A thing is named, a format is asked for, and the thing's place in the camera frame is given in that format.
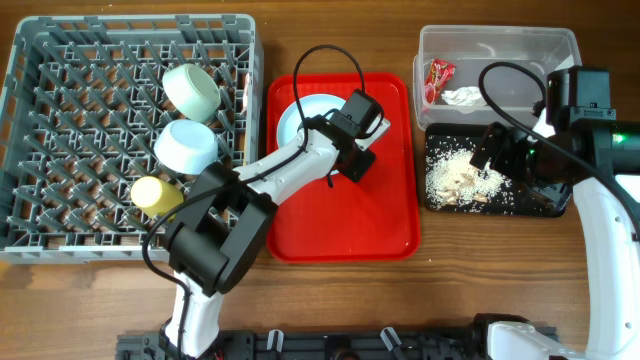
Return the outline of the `rice and food scraps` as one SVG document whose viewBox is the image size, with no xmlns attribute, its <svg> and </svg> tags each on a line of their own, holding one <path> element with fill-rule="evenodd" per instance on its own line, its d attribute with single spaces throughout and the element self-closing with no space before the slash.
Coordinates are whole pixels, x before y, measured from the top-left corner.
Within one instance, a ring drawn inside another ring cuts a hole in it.
<svg viewBox="0 0 640 360">
<path fill-rule="evenodd" d="M 489 168 L 470 164 L 471 137 L 430 135 L 426 142 L 425 200 L 432 210 L 500 212 L 514 205 L 512 181 Z"/>
</svg>

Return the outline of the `white tissue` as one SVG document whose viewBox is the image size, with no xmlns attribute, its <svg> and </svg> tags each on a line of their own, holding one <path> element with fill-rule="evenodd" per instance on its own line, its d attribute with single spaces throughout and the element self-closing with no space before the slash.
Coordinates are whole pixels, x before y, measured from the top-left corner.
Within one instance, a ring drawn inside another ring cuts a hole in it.
<svg viewBox="0 0 640 360">
<path fill-rule="evenodd" d="M 466 86 L 456 90 L 444 90 L 441 98 L 450 106 L 483 107 L 487 105 L 480 89 L 476 86 Z"/>
</svg>

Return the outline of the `large light blue plate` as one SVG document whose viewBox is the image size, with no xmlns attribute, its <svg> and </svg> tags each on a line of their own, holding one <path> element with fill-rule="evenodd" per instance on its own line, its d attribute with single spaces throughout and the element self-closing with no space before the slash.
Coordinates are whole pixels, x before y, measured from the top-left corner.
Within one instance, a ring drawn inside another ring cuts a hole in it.
<svg viewBox="0 0 640 360">
<path fill-rule="evenodd" d="M 313 94 L 304 96 L 300 99 L 302 110 L 305 115 L 315 116 L 324 115 L 329 110 L 340 110 L 346 103 L 346 101 L 340 97 L 329 94 Z M 377 130 L 383 119 L 377 116 L 374 123 L 369 126 L 368 131 Z M 287 145 L 294 140 L 298 132 L 302 130 L 302 118 L 299 114 L 296 102 L 293 102 L 281 115 L 277 125 L 277 145 L 279 148 Z M 355 143 L 355 140 L 344 140 L 342 145 L 346 148 L 350 148 Z"/>
</svg>

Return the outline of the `red snack wrapper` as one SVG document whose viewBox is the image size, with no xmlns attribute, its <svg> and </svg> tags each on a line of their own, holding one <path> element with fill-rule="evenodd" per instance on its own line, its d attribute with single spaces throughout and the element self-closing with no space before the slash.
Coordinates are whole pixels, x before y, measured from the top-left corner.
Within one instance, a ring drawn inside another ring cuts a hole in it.
<svg viewBox="0 0 640 360">
<path fill-rule="evenodd" d="M 425 79 L 425 100 L 434 104 L 447 82 L 454 76 L 456 66 L 450 62 L 433 59 Z"/>
</svg>

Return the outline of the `small light blue bowl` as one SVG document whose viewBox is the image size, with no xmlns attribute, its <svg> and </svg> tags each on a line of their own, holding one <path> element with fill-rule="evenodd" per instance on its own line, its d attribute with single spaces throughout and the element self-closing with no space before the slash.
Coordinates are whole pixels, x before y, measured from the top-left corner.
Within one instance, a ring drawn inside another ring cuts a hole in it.
<svg viewBox="0 0 640 360">
<path fill-rule="evenodd" d="M 192 120 L 174 120 L 164 127 L 153 150 L 157 159 L 170 170 L 199 175 L 216 162 L 218 142 L 214 132 Z"/>
</svg>

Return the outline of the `light green bowl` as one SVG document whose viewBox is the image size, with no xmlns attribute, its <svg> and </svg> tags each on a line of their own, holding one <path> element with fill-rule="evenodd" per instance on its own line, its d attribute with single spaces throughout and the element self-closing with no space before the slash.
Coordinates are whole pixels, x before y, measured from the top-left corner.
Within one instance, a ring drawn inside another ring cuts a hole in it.
<svg viewBox="0 0 640 360">
<path fill-rule="evenodd" d="M 220 90 L 213 78 L 194 64 L 167 71 L 162 86 L 168 100 L 192 121 L 208 122 L 221 104 Z"/>
</svg>

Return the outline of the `yellow cup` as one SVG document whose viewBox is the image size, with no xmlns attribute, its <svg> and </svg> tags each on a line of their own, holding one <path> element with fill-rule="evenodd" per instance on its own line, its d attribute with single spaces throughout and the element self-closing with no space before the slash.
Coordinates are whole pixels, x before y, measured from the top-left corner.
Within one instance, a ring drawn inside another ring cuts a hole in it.
<svg viewBox="0 0 640 360">
<path fill-rule="evenodd" d="M 184 201 L 178 188 L 153 176 L 136 180 L 130 197 L 134 205 L 150 218 L 162 216 Z"/>
</svg>

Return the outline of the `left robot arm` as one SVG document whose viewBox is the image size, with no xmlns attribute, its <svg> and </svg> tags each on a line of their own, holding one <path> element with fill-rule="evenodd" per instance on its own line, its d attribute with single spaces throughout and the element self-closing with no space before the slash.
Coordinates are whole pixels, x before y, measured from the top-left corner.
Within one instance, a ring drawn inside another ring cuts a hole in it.
<svg viewBox="0 0 640 360">
<path fill-rule="evenodd" d="M 303 119 L 297 134 L 263 159 L 203 171 L 161 238 L 177 284 L 163 329 L 175 358 L 197 359 L 214 343 L 223 298 L 252 266 L 279 206 L 334 171 L 358 182 L 376 159 L 362 143 L 375 141 L 387 124 L 382 106 L 355 90 L 341 108 Z"/>
</svg>

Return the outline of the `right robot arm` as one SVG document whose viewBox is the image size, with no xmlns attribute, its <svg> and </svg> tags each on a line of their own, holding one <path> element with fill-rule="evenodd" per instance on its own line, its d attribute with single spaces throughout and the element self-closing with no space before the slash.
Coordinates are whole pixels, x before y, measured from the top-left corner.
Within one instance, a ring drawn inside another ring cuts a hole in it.
<svg viewBox="0 0 640 360">
<path fill-rule="evenodd" d="M 639 125 L 616 118 L 610 76 L 574 65 L 536 84 L 542 98 L 532 110 L 554 133 L 545 137 L 503 110 L 478 87 L 500 117 L 471 163 L 532 187 L 571 189 L 584 233 L 589 281 L 589 335 L 583 359 L 639 356 Z"/>
</svg>

